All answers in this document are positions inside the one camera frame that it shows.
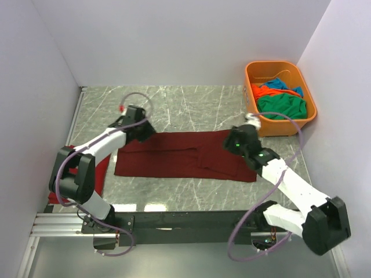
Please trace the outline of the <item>dark maroon t shirt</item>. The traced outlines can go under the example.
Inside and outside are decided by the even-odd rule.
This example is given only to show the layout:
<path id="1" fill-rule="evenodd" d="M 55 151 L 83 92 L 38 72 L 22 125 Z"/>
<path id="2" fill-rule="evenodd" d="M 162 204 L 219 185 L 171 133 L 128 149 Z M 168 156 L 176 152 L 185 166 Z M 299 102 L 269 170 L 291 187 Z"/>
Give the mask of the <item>dark maroon t shirt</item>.
<path id="1" fill-rule="evenodd" d="M 228 130 L 156 133 L 118 150 L 114 174 L 121 177 L 203 178 L 255 182 L 243 158 L 223 148 Z"/>

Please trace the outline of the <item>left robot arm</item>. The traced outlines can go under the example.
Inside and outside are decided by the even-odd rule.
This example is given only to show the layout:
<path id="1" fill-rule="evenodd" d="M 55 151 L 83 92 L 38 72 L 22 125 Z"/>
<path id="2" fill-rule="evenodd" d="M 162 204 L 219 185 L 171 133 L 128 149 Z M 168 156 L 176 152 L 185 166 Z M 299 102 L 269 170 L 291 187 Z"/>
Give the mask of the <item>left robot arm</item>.
<path id="1" fill-rule="evenodd" d="M 116 225 L 115 209 L 96 192 L 96 166 L 133 140 L 143 142 L 156 131 L 142 107 L 129 105 L 99 136 L 77 147 L 63 147 L 56 156 L 49 190 L 95 218 L 104 233 Z"/>

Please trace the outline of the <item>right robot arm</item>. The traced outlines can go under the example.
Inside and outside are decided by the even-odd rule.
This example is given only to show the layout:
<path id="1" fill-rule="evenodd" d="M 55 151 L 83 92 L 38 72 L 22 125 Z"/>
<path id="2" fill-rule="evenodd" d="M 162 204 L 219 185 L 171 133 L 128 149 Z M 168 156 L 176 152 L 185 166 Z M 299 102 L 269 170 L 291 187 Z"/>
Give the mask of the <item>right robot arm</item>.
<path id="1" fill-rule="evenodd" d="M 264 148 L 254 125 L 245 124 L 231 128 L 223 147 L 241 156 L 248 168 L 261 178 L 274 184 L 288 197 L 296 210 L 266 202 L 262 198 L 239 220 L 228 239 L 231 248 L 240 228 L 256 209 L 261 213 L 254 217 L 257 229 L 267 231 L 272 226 L 282 228 L 288 235 L 300 236 L 306 246 L 316 255 L 324 255 L 351 236 L 345 202 L 339 197 L 328 195 L 315 189 L 272 149 Z"/>

